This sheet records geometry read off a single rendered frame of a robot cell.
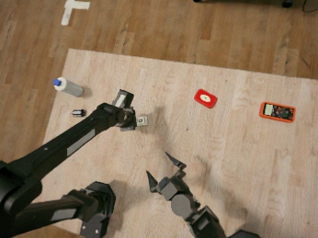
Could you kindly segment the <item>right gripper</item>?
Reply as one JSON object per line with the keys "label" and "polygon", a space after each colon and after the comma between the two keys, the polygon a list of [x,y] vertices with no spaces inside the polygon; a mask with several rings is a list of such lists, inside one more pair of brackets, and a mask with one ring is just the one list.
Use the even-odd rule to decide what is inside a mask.
{"label": "right gripper", "polygon": [[[180,162],[180,161],[178,161],[177,159],[175,159],[173,156],[171,156],[169,153],[167,153],[167,152],[165,152],[166,153],[166,155],[169,157],[169,159],[174,163],[174,165],[175,166],[177,166],[178,168],[179,168],[179,170],[177,170],[177,172],[173,175],[173,176],[171,176],[170,177],[170,179],[173,181],[177,176],[180,176],[181,178],[183,178],[185,175],[186,175],[186,173],[185,173],[185,171],[183,171],[183,169],[185,169],[187,166],[184,164],[184,163],[182,163],[182,162]],[[173,159],[173,158],[174,159]],[[146,174],[147,174],[147,176],[148,176],[148,181],[149,181],[149,189],[150,189],[150,191],[152,192],[152,193],[159,193],[159,194],[162,194],[161,192],[160,192],[160,188],[159,188],[159,184],[160,183],[158,183],[156,180],[155,180],[155,178],[151,175],[151,173],[149,172],[149,171],[146,171]],[[153,180],[153,183],[152,183],[152,180]],[[158,190],[158,191],[157,191]],[[184,194],[186,195],[188,192],[191,192],[190,190],[188,190],[188,191],[186,191]]]}

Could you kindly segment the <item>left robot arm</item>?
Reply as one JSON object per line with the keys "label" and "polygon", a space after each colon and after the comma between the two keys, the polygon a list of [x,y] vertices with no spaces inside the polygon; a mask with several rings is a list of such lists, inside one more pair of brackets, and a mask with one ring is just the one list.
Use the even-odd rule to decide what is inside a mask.
{"label": "left robot arm", "polygon": [[90,188],[72,189],[61,199],[31,202],[42,193],[41,180],[58,165],[102,131],[127,127],[123,123],[128,113],[123,109],[131,107],[134,96],[120,89],[111,105],[100,104],[87,118],[35,151],[10,163],[0,160],[0,238],[12,238],[60,221],[79,218],[89,222],[98,211],[96,215],[108,215],[111,195]]}

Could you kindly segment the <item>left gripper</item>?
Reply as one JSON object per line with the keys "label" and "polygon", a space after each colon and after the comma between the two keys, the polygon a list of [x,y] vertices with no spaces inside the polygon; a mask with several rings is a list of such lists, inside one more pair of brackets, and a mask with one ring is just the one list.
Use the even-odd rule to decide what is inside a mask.
{"label": "left gripper", "polygon": [[120,131],[127,131],[127,130],[135,130],[137,127],[137,122],[136,122],[136,112],[133,109],[133,106],[127,109],[123,109],[128,113],[128,119],[123,125],[126,125],[127,127],[121,127],[119,128]]}

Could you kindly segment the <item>orange pocket multimeter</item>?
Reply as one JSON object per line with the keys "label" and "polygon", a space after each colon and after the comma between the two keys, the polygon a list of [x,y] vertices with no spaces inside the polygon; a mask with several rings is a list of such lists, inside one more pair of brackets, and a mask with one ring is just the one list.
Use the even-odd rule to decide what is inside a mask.
{"label": "orange pocket multimeter", "polygon": [[291,123],[294,121],[296,108],[280,104],[263,102],[260,107],[259,117]]}

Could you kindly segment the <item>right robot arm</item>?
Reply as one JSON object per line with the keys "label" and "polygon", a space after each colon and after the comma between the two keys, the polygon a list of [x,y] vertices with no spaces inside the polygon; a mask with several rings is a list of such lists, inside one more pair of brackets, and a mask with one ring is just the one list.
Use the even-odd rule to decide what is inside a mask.
{"label": "right robot arm", "polygon": [[190,188],[180,176],[173,181],[169,177],[164,177],[159,183],[160,192],[166,201],[171,201],[172,211],[187,222],[194,238],[227,238],[219,223],[220,220],[210,207],[205,205],[199,210],[200,203],[195,196],[191,192],[184,194]]}

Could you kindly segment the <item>white bottle with blue cap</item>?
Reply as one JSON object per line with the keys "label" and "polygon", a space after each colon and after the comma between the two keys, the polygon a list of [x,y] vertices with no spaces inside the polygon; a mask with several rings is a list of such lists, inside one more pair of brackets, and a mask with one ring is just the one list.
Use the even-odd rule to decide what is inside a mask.
{"label": "white bottle with blue cap", "polygon": [[55,79],[53,81],[54,87],[61,92],[64,92],[68,95],[79,97],[83,94],[83,87],[77,85],[63,77]]}

